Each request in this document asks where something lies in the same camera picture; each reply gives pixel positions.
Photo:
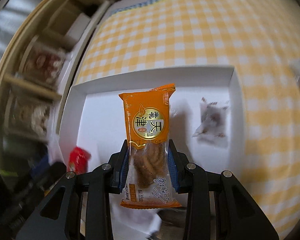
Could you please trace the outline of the orange twisted cracker packet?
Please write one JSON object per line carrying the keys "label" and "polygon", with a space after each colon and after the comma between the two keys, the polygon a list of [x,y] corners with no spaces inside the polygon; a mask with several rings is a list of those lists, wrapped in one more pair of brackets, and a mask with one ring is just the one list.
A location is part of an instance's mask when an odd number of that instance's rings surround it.
{"label": "orange twisted cracker packet", "polygon": [[170,97],[175,85],[121,93],[129,171],[120,205],[129,209],[180,207],[168,170]]}

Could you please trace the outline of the red snack packet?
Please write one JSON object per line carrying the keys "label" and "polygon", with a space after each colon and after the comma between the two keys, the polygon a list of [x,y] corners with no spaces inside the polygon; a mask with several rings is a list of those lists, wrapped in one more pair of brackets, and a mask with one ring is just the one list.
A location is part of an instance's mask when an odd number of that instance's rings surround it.
{"label": "red snack packet", "polygon": [[68,172],[75,172],[75,174],[84,174],[88,171],[88,161],[91,158],[91,154],[86,150],[75,147],[70,155],[67,166]]}

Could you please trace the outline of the white cardboard tray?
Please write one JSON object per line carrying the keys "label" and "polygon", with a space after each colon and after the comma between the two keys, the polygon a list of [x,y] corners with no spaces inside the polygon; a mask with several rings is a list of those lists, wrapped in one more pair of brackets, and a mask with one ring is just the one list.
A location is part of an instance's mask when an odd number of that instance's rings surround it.
{"label": "white cardboard tray", "polygon": [[[195,136],[201,104],[226,109],[224,137]],[[189,161],[206,171],[240,177],[244,159],[242,90],[232,66],[186,66],[103,77],[70,89],[59,145],[64,160],[74,147],[90,155],[88,170],[107,162],[125,140],[172,140]]]}

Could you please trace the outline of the small clear dark-candy packet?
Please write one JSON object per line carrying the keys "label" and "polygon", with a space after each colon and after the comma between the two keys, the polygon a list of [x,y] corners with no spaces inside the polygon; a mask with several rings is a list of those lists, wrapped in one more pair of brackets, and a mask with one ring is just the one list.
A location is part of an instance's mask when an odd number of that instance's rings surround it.
{"label": "small clear dark-candy packet", "polygon": [[228,146],[229,101],[200,101],[200,125],[193,137],[220,148]]}

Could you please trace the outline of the white plush storage box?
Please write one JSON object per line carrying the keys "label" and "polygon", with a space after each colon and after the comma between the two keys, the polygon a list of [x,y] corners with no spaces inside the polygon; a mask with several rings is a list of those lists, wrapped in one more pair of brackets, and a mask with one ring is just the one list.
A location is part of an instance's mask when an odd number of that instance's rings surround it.
{"label": "white plush storage box", "polygon": [[52,132],[53,117],[52,103],[11,90],[4,115],[4,131],[47,143]]}

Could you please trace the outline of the red patterned storage box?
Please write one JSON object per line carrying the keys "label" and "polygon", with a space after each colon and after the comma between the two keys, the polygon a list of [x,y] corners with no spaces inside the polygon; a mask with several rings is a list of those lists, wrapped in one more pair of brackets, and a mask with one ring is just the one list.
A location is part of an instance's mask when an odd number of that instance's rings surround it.
{"label": "red patterned storage box", "polygon": [[63,48],[53,48],[42,42],[29,44],[21,59],[19,72],[29,81],[55,88],[66,59]]}

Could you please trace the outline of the wooden bedside shelf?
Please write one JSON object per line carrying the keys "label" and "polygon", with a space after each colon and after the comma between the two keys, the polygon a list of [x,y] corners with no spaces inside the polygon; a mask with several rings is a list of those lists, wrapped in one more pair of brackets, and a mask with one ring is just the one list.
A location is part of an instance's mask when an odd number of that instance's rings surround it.
{"label": "wooden bedside shelf", "polygon": [[4,0],[0,58],[0,168],[24,165],[37,146],[58,157],[66,98],[105,0]]}

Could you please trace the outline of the yellow checkered cloth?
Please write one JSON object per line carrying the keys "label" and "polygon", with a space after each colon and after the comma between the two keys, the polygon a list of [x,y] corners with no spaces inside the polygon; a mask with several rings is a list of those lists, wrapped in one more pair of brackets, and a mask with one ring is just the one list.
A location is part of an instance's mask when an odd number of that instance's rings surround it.
{"label": "yellow checkered cloth", "polygon": [[112,12],[78,83],[135,70],[231,65],[245,101],[243,180],[284,239],[300,219],[300,58],[294,0],[158,0]]}

